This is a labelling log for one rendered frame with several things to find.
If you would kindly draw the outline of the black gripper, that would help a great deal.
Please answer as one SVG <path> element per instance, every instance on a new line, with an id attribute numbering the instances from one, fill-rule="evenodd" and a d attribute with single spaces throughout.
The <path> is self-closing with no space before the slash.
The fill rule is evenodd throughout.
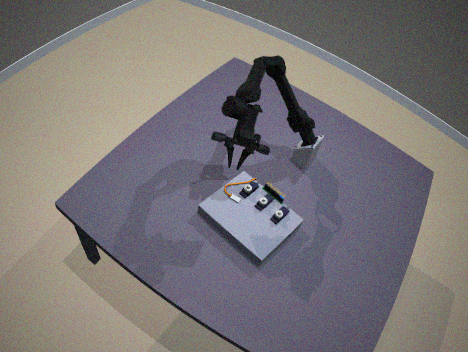
<path id="1" fill-rule="evenodd" d="M 212 140 L 215 140 L 215 141 L 219 141 L 219 142 L 223 142 L 225 141 L 225 144 L 224 146 L 227 147 L 227 152 L 228 152 L 228 167 L 230 168 L 231 166 L 231 162 L 232 162 L 232 156 L 233 156 L 233 151 L 234 151 L 234 144 L 236 145 L 239 145 L 236 143 L 236 139 L 237 139 L 237 136 L 235 137 L 235 134 L 236 134 L 236 131 L 239 129 L 239 128 L 244 128 L 244 130 L 251 130 L 251 131 L 254 131 L 254 128 L 255 128 L 255 125 L 253 124 L 250 124 L 250 123 L 247 123 L 247 122 L 243 122 L 243 121 L 239 121 L 237 122 L 237 125 L 236 125 L 236 129 L 234 131 L 234 135 L 233 135 L 233 138 L 232 137 L 228 137 L 226 136 L 225 133 L 221 133 L 221 132 L 214 132 L 211 136 L 211 139 Z M 235 138 L 234 138 L 235 137 Z M 244 146 L 244 145 L 240 145 L 240 146 Z M 254 151 L 258 151 L 259 153 L 262 153 L 262 154 L 266 154 L 266 155 L 269 155 L 269 152 L 270 152 L 270 147 L 267 146 L 267 145 L 264 145 L 264 144 L 260 144 L 259 145 L 255 145 L 255 144 L 252 144 L 251 148 L 247 147 L 247 146 L 244 146 L 245 149 L 243 149 L 242 151 L 242 154 L 241 154 L 241 157 L 239 159 L 239 162 L 238 162 L 238 165 L 237 165 L 237 170 L 240 168 L 240 166 L 242 165 L 242 163 L 244 162 L 244 160 L 250 155 L 250 154 L 254 154 Z"/>

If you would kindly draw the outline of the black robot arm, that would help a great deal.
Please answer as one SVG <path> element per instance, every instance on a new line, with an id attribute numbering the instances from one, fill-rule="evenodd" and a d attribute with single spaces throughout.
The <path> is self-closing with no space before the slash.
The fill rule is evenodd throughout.
<path id="1" fill-rule="evenodd" d="M 289 111 L 286 120 L 294 133 L 300 133 L 303 141 L 301 147 L 313 145 L 318 139 L 313 132 L 313 128 L 315 128 L 314 120 L 309 118 L 306 111 L 299 106 L 285 71 L 285 61 L 279 55 L 256 58 L 246 81 L 237 89 L 235 97 L 226 97 L 221 111 L 225 116 L 255 125 L 257 114 L 262 113 L 262 109 L 260 105 L 248 103 L 260 99 L 260 84 L 266 72 L 268 76 L 275 80 L 280 90 Z M 237 144 L 249 148 L 251 148 L 252 144 L 259 145 L 261 139 L 261 135 L 255 134 L 255 129 L 254 131 L 247 131 L 241 127 L 236 131 L 235 137 L 236 136 Z"/>

